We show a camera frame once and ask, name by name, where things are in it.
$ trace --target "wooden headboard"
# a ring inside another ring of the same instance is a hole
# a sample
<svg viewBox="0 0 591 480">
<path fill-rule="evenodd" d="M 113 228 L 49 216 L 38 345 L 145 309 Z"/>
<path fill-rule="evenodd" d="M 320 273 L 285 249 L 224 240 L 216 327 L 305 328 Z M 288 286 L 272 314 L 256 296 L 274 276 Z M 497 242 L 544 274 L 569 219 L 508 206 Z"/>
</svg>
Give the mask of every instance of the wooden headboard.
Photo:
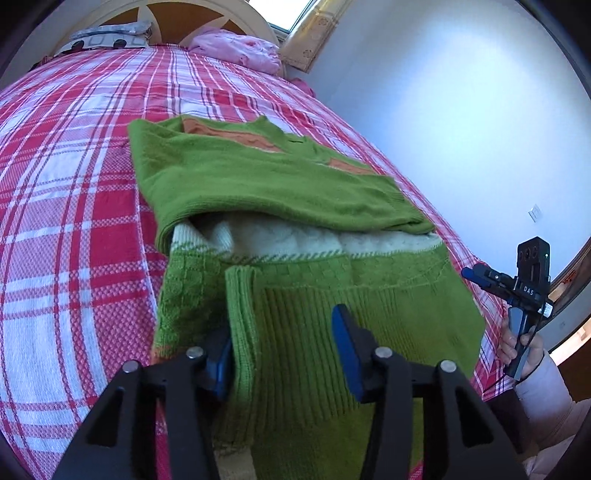
<svg viewBox="0 0 591 480">
<path fill-rule="evenodd" d="M 228 19 L 225 29 L 278 44 L 269 23 L 245 0 L 107 0 L 69 29 L 54 51 L 68 43 L 77 30 L 135 22 L 138 15 L 143 20 L 153 16 L 162 43 L 179 43 L 196 28 L 223 16 Z"/>
</svg>

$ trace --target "light switch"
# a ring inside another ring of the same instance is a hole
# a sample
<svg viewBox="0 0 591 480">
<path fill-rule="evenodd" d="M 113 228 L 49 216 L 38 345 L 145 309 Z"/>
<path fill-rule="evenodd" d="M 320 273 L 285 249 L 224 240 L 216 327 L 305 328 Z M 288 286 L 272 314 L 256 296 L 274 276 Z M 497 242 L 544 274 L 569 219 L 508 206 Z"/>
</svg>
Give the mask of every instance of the light switch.
<svg viewBox="0 0 591 480">
<path fill-rule="evenodd" d="M 534 221 L 534 223 L 537 223 L 540 220 L 542 220 L 542 210 L 540 210 L 540 207 L 538 207 L 537 204 L 535 204 L 534 207 L 528 213 L 530 214 L 530 217 Z"/>
</svg>

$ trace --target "curtain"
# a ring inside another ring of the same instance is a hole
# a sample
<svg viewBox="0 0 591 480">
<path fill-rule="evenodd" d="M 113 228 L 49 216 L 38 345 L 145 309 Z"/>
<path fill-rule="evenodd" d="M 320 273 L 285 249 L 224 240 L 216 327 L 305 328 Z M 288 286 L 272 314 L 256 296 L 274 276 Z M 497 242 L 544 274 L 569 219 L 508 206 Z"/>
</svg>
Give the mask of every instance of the curtain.
<svg viewBox="0 0 591 480">
<path fill-rule="evenodd" d="M 307 72 L 352 0 L 316 0 L 281 46 L 281 59 Z"/>
</svg>

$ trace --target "pink pillow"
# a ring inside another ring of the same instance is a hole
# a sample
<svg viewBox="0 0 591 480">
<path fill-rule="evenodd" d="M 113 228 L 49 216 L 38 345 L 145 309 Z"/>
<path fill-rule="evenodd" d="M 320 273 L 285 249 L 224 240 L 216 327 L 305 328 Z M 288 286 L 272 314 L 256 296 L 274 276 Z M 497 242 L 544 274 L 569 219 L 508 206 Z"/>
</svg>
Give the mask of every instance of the pink pillow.
<svg viewBox="0 0 591 480">
<path fill-rule="evenodd" d="M 294 84 L 302 92 L 307 93 L 312 98 L 316 98 L 316 92 L 314 90 L 312 90 L 312 87 L 310 85 L 308 85 L 304 80 L 299 79 L 299 78 L 294 78 L 294 79 L 287 80 L 287 81 Z"/>
<path fill-rule="evenodd" d="M 277 75 L 281 71 L 276 45 L 219 28 L 206 28 L 199 32 L 191 40 L 189 51 L 270 75 Z"/>
</svg>

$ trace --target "metal screw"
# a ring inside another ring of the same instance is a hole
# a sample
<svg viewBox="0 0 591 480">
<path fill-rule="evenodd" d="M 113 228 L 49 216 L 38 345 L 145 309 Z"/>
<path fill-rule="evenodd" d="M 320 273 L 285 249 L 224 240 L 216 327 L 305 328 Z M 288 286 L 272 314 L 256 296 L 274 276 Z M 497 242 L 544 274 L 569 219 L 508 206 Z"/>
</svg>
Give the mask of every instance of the metal screw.
<svg viewBox="0 0 591 480">
<path fill-rule="evenodd" d="M 127 360 L 121 370 L 123 370 L 126 374 L 130 374 L 131 372 L 135 372 L 139 368 L 139 362 L 135 360 Z"/>
<path fill-rule="evenodd" d="M 200 358 L 205 355 L 205 350 L 200 346 L 192 346 L 187 350 L 187 356 L 189 358 Z"/>
<path fill-rule="evenodd" d="M 375 356 L 378 358 L 390 358 L 392 356 L 392 349 L 387 346 L 379 346 L 374 352 Z"/>
<path fill-rule="evenodd" d="M 457 370 L 457 365 L 451 360 L 444 360 L 439 366 L 441 367 L 441 370 L 449 374 L 452 374 Z"/>
</svg>

